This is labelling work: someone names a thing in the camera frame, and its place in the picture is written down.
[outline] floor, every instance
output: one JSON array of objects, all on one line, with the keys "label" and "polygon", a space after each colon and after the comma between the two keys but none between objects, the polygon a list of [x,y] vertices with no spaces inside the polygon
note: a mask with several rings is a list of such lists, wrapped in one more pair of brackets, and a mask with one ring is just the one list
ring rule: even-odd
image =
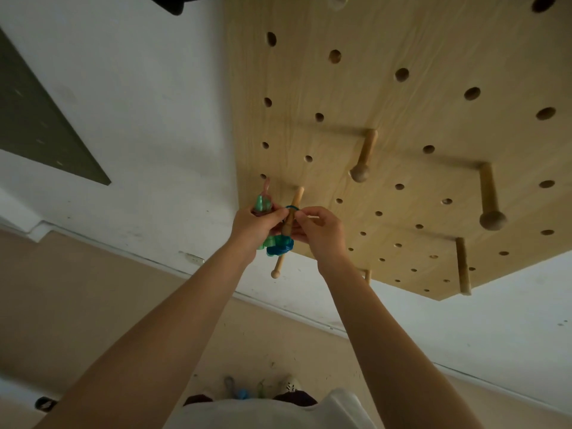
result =
[{"label": "floor", "polygon": [[[65,392],[181,283],[58,233],[35,244],[0,232],[0,372],[40,389]],[[262,382],[272,395],[287,374],[318,400],[336,387],[352,390],[382,427],[348,340],[236,299],[226,307],[181,401],[204,389],[224,396],[226,375],[253,393]],[[572,428],[567,416],[449,380],[487,428]],[[0,428],[15,429],[8,423],[12,408],[0,403],[0,409]],[[18,421],[23,424],[18,429],[31,427],[24,417]]]}]

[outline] shoe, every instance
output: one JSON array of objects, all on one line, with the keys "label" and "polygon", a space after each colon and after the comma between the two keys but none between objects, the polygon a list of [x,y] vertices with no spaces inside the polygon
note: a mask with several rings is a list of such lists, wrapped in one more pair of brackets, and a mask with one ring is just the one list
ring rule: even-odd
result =
[{"label": "shoe", "polygon": [[295,391],[302,390],[302,386],[300,381],[298,381],[292,375],[288,375],[282,382],[280,383],[280,388],[278,394],[285,394],[285,393],[293,393]]}]

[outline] person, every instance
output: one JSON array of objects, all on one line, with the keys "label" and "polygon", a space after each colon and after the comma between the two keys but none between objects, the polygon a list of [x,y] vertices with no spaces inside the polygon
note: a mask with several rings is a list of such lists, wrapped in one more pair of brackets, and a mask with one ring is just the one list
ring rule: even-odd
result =
[{"label": "person", "polygon": [[[262,217],[239,210],[228,241],[97,359],[36,428],[163,427],[257,247],[287,215],[285,208]],[[292,237],[310,245],[385,428],[482,428],[352,265],[341,221],[319,206],[295,217]],[[310,407],[271,399],[193,403],[167,427],[375,426],[353,394],[337,389]]]}]

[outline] wood grain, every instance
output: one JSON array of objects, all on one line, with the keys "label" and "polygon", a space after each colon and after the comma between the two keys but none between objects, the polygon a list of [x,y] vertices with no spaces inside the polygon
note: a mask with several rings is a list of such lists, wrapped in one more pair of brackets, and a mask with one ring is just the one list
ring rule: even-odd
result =
[{"label": "wood grain", "polygon": [[[260,173],[282,204],[304,186],[302,207],[343,220],[357,267],[436,300],[459,293],[457,235],[473,288],[571,249],[572,0],[544,13],[532,2],[349,0],[334,12],[326,0],[225,0],[240,204]],[[539,120],[546,107],[554,117]],[[379,141],[356,184],[368,129]],[[510,217],[496,232],[479,224],[483,162]]]}]

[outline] peg hole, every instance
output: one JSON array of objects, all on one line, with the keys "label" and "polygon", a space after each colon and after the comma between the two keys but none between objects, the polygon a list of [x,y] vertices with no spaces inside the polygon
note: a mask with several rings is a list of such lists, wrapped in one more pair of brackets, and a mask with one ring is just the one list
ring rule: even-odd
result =
[{"label": "peg hole", "polygon": [[541,183],[538,184],[538,186],[540,188],[550,188],[552,186],[554,186],[556,182],[554,181],[542,181]]},{"label": "peg hole", "polygon": [[555,2],[556,0],[534,0],[531,9],[534,13],[543,13],[551,8]]},{"label": "peg hole", "polygon": [[395,71],[396,81],[402,83],[408,78],[409,78],[409,69],[402,67],[400,69],[397,69],[397,71]]},{"label": "peg hole", "polygon": [[481,96],[481,90],[479,87],[471,87],[464,93],[463,96],[466,100],[475,100]]},{"label": "peg hole", "polygon": [[341,52],[337,49],[332,49],[332,51],[329,52],[328,60],[333,64],[338,64],[341,62]]},{"label": "peg hole", "polygon": [[548,120],[548,119],[551,119],[554,116],[554,114],[556,114],[556,108],[554,108],[554,107],[542,108],[537,113],[537,119],[538,120]]},{"label": "peg hole", "polygon": [[276,35],[272,31],[266,33],[266,43],[270,46],[276,46]]}]

